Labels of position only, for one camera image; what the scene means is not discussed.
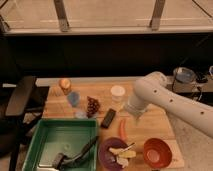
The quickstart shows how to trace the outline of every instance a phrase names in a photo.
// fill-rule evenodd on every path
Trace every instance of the green bin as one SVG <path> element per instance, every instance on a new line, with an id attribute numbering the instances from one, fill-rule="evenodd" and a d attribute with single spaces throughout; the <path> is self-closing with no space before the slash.
<path id="1" fill-rule="evenodd" d="M 42 119 L 30 144 L 23 171 L 52 171 L 58 153 L 69 157 L 78 154 L 90 139 L 98 134 L 93 119 Z M 97 143 L 85 156 L 85 161 L 65 171 L 95 171 Z"/>

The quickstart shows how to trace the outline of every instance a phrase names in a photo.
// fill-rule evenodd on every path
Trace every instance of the carrot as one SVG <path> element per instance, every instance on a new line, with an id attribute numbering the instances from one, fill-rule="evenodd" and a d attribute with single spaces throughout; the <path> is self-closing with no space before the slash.
<path id="1" fill-rule="evenodd" d="M 119 124 L 119 137 L 123 140 L 126 141 L 127 140 L 127 136 L 126 136 L 126 130 L 125 130 L 125 125 L 126 125 L 126 118 L 122 119 L 120 121 Z"/>

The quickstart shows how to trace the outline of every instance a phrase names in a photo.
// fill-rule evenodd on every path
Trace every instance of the wooden table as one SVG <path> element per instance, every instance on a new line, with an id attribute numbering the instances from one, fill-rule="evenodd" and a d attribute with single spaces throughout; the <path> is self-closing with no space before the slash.
<path id="1" fill-rule="evenodd" d="M 122 103 L 112 101 L 110 88 L 113 85 L 122 85 L 126 89 L 126 95 L 124 97 L 125 101 L 132 91 L 131 81 L 72 84 L 72 91 L 76 91 L 80 94 L 78 108 L 86 109 L 87 96 L 99 100 L 101 103 L 101 108 L 97 117 L 99 123 L 103 120 L 103 117 L 109 108 L 114 108 L 119 111 L 109 129 L 100 129 L 100 143 L 109 137 L 118 137 L 120 120 L 126 118 L 127 143 L 136 143 L 134 150 L 137 152 L 137 157 L 131 160 L 130 165 L 125 170 L 151 170 L 143 161 L 142 148 L 144 142 L 148 138 L 153 137 L 163 139 L 171 148 L 173 158 L 168 168 L 184 167 L 184 160 L 165 110 L 150 105 L 148 112 L 144 113 L 136 123 L 132 115 L 122 109 Z M 58 85 L 53 85 L 49 90 L 43 118 L 73 118 L 75 117 L 74 113 L 78 108 L 72 108 L 60 87 Z M 102 171 L 105 169 L 98 163 L 97 170 Z"/>

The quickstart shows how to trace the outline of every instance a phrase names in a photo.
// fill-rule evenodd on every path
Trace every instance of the red bowl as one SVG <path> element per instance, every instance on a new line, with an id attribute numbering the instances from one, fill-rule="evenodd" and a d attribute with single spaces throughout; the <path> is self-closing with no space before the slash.
<path id="1" fill-rule="evenodd" d="M 154 169 L 167 167 L 172 161 L 172 152 L 169 146 L 161 139 L 148 139 L 143 147 L 145 162 Z"/>

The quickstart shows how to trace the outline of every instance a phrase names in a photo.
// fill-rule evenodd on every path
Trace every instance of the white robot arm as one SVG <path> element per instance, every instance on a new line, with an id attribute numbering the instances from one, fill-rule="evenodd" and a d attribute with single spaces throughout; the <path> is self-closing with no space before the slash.
<path id="1" fill-rule="evenodd" d="M 125 108 L 140 115 L 149 103 L 156 104 L 213 138 L 213 107 L 177 95 L 165 87 L 167 78 L 153 72 L 138 79 Z"/>

